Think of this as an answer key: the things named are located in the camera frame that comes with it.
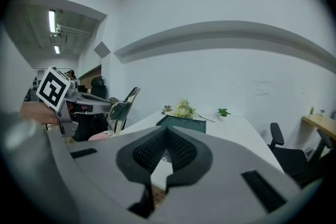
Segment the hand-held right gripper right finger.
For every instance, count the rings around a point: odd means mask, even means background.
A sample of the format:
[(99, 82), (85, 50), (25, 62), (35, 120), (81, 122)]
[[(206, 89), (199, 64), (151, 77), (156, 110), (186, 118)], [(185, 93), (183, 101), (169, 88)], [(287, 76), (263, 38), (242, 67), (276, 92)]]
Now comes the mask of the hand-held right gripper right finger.
[(300, 193), (289, 176), (235, 142), (181, 127), (167, 130), (173, 174), (158, 224), (246, 224)]

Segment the dark green metal box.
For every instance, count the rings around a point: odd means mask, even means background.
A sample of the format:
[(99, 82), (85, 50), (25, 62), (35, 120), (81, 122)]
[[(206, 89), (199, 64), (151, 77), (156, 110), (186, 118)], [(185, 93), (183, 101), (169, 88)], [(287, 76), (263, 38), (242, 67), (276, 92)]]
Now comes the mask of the dark green metal box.
[(185, 129), (195, 130), (198, 132), (206, 133), (206, 121), (179, 118), (175, 116), (165, 115), (160, 119), (156, 126), (177, 126)]

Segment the grey diamond wall panel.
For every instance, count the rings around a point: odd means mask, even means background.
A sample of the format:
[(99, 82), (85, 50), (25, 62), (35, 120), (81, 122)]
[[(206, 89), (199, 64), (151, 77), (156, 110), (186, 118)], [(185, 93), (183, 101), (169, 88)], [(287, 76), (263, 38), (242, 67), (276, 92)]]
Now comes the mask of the grey diamond wall panel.
[(94, 51), (100, 58), (106, 57), (111, 52), (103, 41), (95, 46)]

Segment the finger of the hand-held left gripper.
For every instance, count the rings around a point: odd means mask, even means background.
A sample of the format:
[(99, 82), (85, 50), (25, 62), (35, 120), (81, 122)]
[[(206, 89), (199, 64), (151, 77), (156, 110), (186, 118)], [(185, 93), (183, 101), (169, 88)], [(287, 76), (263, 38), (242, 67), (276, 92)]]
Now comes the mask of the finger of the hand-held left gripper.
[(112, 105), (108, 116), (108, 130), (112, 131), (116, 136), (123, 130), (127, 115), (131, 109), (131, 103), (117, 102)]

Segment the pale yellow flower bouquet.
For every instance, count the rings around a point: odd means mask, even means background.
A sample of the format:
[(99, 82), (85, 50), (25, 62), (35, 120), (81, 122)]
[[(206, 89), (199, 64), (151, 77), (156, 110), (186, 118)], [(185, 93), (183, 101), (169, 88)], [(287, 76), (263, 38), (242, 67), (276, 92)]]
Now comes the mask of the pale yellow flower bouquet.
[(196, 112), (196, 109), (190, 105), (187, 99), (181, 99), (178, 103), (173, 116), (185, 119), (200, 118), (206, 121), (214, 122), (213, 120), (207, 119)]

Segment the small green potted plant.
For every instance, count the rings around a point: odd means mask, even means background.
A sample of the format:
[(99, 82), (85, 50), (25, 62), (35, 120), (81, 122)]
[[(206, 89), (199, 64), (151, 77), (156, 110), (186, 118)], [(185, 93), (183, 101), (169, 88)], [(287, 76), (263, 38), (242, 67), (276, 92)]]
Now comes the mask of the small green potted plant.
[(227, 109), (218, 109), (218, 118), (220, 121), (224, 122), (226, 120), (226, 118), (231, 115), (231, 113), (229, 113), (227, 111)]

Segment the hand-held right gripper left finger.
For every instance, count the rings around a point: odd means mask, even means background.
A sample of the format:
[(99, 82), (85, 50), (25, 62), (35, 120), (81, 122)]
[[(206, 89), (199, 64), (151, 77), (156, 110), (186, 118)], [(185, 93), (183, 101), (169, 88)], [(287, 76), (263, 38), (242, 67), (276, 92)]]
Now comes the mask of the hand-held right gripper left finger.
[(150, 173), (131, 153), (117, 156), (125, 145), (162, 131), (156, 126), (69, 145), (49, 131), (48, 206), (53, 217), (74, 224), (169, 224), (167, 203), (153, 207)]

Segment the pink plate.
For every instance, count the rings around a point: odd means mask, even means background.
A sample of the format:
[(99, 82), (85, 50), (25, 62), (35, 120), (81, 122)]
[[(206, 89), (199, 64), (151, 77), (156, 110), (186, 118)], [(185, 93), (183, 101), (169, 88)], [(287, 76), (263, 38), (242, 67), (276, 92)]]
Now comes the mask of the pink plate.
[(94, 140), (102, 140), (102, 139), (107, 139), (113, 135), (113, 132), (110, 132), (109, 130), (100, 132), (98, 134), (95, 134), (88, 138), (89, 141), (94, 141)]

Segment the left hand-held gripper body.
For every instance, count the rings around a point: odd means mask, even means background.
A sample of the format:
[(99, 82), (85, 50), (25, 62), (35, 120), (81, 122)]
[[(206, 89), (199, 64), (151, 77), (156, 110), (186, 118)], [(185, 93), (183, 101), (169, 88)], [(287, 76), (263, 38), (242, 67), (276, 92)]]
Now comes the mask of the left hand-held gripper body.
[(112, 107), (111, 102), (103, 98), (79, 92), (76, 81), (53, 66), (45, 72), (36, 94), (56, 113), (63, 137), (75, 135), (77, 123), (72, 120), (72, 115), (107, 113)]

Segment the light wooden desk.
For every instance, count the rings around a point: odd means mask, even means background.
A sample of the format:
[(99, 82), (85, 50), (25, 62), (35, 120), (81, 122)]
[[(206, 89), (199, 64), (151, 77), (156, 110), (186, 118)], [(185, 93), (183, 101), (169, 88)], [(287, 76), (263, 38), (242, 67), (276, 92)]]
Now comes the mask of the light wooden desk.
[(310, 125), (322, 130), (336, 141), (336, 120), (321, 115), (306, 115), (301, 118)]

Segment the white ceiling pipe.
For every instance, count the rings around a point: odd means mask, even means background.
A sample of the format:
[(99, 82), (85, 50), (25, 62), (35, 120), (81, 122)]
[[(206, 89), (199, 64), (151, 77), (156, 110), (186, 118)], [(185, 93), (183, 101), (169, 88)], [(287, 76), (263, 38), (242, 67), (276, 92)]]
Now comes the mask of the white ceiling pipe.
[(65, 35), (74, 35), (74, 36), (84, 36), (84, 37), (90, 37), (92, 35), (92, 32), (64, 26), (61, 24), (57, 24), (56, 33)]

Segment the black high-back office chair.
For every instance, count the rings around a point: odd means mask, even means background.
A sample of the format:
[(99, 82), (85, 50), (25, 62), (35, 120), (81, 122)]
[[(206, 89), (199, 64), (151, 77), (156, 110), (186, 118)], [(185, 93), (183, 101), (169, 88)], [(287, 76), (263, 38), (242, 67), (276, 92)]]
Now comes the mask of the black high-back office chair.
[(102, 77), (93, 78), (91, 81), (91, 94), (102, 99), (106, 98), (107, 88)]

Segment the person's left forearm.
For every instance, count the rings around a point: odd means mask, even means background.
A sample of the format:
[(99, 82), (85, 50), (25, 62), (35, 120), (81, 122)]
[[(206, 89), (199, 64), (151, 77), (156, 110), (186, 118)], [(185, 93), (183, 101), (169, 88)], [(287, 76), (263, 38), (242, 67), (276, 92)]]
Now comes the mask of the person's left forearm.
[(56, 113), (44, 103), (23, 102), (20, 109), (20, 115), (25, 119), (35, 120), (41, 125), (58, 124)]

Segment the white table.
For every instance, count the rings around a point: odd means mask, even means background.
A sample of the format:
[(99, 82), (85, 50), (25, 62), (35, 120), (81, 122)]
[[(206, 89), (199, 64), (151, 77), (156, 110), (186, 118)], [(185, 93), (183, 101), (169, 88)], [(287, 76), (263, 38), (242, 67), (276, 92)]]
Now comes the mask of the white table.
[[(210, 119), (206, 123), (206, 134), (242, 145), (283, 172), (263, 138), (246, 118), (230, 116), (225, 121), (220, 121), (215, 113), (206, 114), (205, 117)], [(151, 182), (154, 186), (165, 190), (166, 178), (172, 173), (172, 165), (167, 161), (160, 161), (151, 175)]]

